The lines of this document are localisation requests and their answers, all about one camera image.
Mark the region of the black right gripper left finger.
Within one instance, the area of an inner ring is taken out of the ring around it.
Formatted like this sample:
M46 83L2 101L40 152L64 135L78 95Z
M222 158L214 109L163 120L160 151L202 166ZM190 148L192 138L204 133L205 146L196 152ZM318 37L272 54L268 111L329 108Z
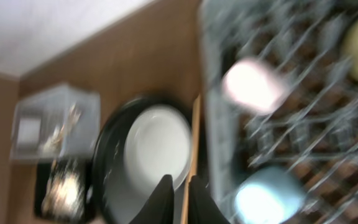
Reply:
M130 224L172 224L175 193L171 175L164 175Z

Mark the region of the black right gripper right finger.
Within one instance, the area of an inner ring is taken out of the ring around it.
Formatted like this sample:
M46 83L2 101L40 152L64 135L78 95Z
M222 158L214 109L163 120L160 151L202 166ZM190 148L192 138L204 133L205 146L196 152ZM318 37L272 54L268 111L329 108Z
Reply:
M230 224L196 175L189 184L188 224Z

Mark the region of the long wooden chopstick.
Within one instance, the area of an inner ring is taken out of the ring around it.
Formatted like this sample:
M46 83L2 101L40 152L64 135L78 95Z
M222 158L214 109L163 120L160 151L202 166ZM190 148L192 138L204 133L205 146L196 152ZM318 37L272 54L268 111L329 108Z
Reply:
M192 148L191 148L191 164L188 172L188 176L185 182L183 203L181 210L181 224L188 223L188 202L189 202L189 184L191 178L197 174L198 166L198 151L199 151L199 140L200 140L200 114L201 114L201 95L195 99L193 103L192 111Z

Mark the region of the pale green plate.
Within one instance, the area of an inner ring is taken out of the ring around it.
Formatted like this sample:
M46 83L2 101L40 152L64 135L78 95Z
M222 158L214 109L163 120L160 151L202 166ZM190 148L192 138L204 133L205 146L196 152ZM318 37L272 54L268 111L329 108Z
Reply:
M184 115L168 105L154 105L134 120L126 137L124 166L133 187L149 196L163 176L181 186L191 164L191 130Z

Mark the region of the blue cup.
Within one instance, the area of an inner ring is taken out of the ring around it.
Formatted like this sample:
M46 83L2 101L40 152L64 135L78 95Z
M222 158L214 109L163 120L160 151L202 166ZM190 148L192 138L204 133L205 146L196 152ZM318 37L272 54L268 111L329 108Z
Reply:
M279 224L306 202L306 192L294 175L278 166L265 167L237 189L233 207L239 223Z

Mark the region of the white tissue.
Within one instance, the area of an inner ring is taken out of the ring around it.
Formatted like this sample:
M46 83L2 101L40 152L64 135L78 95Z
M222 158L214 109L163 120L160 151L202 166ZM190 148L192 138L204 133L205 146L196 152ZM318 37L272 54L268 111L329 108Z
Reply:
M61 148L62 138L60 136L51 136L40 145L40 150L45 154L58 152Z

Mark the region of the brown gold coffee wrapper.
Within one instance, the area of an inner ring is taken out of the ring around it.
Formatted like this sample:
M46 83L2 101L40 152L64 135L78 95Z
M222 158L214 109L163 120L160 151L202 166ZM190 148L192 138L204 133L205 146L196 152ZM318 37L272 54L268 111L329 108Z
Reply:
M65 135L70 134L71 130L78 123L80 117L81 110L79 107L77 107L76 104L71 105L66 123L64 123L61 128L57 126L51 137L51 142L55 147L63 141Z

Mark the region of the pink cup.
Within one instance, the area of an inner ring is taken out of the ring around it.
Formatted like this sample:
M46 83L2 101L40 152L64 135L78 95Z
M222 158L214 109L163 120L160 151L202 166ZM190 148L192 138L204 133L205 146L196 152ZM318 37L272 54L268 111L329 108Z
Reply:
M236 62L222 77L227 101L257 116L274 113L290 94L290 87L273 68L247 57Z

